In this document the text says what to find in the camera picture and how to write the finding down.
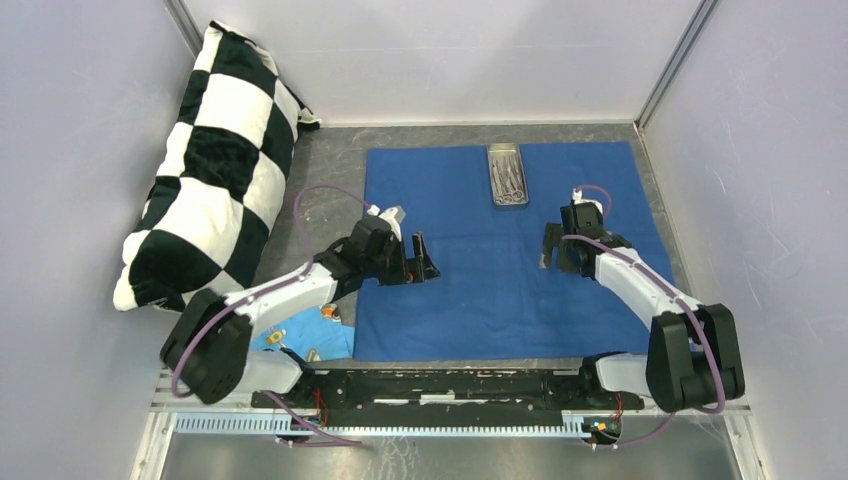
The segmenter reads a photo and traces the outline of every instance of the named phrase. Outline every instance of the gray floor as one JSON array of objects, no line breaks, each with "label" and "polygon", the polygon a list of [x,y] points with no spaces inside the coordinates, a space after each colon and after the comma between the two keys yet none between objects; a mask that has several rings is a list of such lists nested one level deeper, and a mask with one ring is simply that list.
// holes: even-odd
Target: gray floor
[{"label": "gray floor", "polygon": [[[595,453],[571,439],[371,437],[363,448],[289,449],[270,437],[175,435],[162,478],[740,479],[721,422],[678,418],[643,444]],[[625,439],[656,424],[628,418]]]},{"label": "gray floor", "polygon": [[[557,142],[629,142],[636,165],[648,196],[654,221],[665,241],[675,280],[683,290],[687,282],[671,225],[657,190],[654,175],[639,137],[632,125],[486,125],[462,127],[389,127],[389,128],[332,128],[304,135],[295,148],[291,175],[283,209],[277,217],[271,238],[256,274],[256,284],[291,272],[308,257],[294,228],[292,205],[300,190],[315,183],[332,183],[358,194],[365,190],[365,158],[371,148],[430,147],[455,145],[486,145],[498,142],[557,143]],[[303,200],[300,216],[316,251],[332,241],[350,234],[361,216],[361,206],[347,196],[332,190],[310,192]],[[346,324],[356,322],[356,295],[339,302]],[[515,367],[515,368],[572,368],[579,359],[520,359],[498,361],[451,361],[426,363],[365,363],[352,360],[324,362],[327,367],[415,368],[415,367]]]},{"label": "gray floor", "polygon": [[[283,211],[264,253],[256,282],[288,273],[306,258],[293,231],[292,203],[306,185],[328,182],[362,193],[365,155],[375,147],[485,145],[494,142],[628,141],[633,147],[654,219],[666,242],[675,278],[686,278],[672,230],[644,149],[630,125],[464,126],[327,129],[304,136],[297,145]],[[319,191],[300,212],[316,250],[347,235],[361,215],[344,196]],[[355,297],[342,302],[342,315],[354,323]],[[523,359],[497,362],[370,364],[324,362],[335,367],[516,368],[579,365],[579,359]],[[625,439],[643,435],[657,424],[650,417],[625,417]],[[616,452],[592,453],[572,440],[541,438],[367,438],[361,449],[290,450],[258,436],[175,435],[163,478],[740,478],[721,418],[677,417],[662,435]]]}]

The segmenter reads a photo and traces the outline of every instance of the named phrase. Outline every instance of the metal tools in tray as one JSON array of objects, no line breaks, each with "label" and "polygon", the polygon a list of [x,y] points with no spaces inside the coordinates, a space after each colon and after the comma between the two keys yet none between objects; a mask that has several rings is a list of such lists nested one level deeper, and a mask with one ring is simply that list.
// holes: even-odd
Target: metal tools in tray
[{"label": "metal tools in tray", "polygon": [[524,162],[515,143],[493,143],[487,148],[492,199],[497,210],[521,209],[527,206],[527,179]]}]

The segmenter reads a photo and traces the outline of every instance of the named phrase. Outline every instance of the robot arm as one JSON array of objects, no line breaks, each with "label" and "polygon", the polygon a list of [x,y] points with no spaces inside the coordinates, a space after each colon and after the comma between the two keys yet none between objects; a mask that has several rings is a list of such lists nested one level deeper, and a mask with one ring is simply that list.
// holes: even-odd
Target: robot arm
[{"label": "robot arm", "polygon": [[612,290],[651,333],[647,355],[587,357],[581,373],[595,388],[652,397],[666,412],[716,402],[716,382],[689,311],[703,327],[726,399],[741,397],[745,380],[730,311],[721,304],[704,306],[660,277],[627,240],[604,230],[601,211],[597,202],[575,194],[560,209],[562,224],[547,226],[542,266],[550,266],[553,248],[558,247],[560,269]]},{"label": "robot arm", "polygon": [[405,258],[403,217],[400,207],[366,216],[349,237],[334,242],[312,262],[263,285],[225,295],[208,289],[197,292],[160,358],[175,370],[201,327],[227,306],[238,305],[189,354],[180,379],[206,404],[233,392],[288,392],[308,366],[293,352],[249,350],[256,336],[298,312],[359,290],[366,278],[376,277],[380,285],[402,285],[440,276],[420,232],[412,236],[413,258]]}]

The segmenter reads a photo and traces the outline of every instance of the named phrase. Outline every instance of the blue cloth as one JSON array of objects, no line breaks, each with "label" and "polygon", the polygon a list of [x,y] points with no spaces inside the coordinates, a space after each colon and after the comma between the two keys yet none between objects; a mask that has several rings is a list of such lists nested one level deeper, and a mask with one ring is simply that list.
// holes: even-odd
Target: blue cloth
[{"label": "blue cloth", "polygon": [[[366,361],[645,353],[648,330],[612,292],[539,258],[547,222],[581,184],[604,187],[608,230],[633,243],[671,280],[671,263],[627,143],[522,145],[530,203],[496,211],[485,147],[377,149],[368,153],[365,196],[401,205],[407,237],[424,233],[442,277],[359,293],[354,358]],[[603,198],[596,194],[589,198]]]},{"label": "blue cloth", "polygon": [[354,328],[321,315],[320,308],[304,310],[253,339],[253,350],[288,348],[307,362],[350,358]]}]

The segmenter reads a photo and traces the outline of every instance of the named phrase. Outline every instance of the checkered pillow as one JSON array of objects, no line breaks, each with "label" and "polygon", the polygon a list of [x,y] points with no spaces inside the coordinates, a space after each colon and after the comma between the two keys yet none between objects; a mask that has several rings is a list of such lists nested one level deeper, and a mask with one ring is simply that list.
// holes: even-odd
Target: checkered pillow
[{"label": "checkered pillow", "polygon": [[298,130],[318,126],[268,52],[212,22],[141,221],[124,241],[115,307],[181,311],[202,288],[250,286]]}]

